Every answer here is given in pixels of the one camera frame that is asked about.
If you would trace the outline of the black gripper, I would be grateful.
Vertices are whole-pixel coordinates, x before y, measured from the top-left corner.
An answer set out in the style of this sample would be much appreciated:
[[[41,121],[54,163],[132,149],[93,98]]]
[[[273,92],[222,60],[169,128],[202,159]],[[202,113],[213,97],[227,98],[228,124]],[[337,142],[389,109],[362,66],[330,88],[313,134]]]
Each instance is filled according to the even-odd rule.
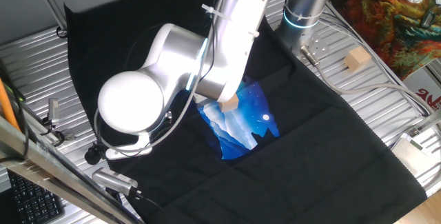
[[[160,123],[160,127],[165,126],[165,125],[171,125],[172,124],[172,111],[168,110],[164,117],[163,120]]]

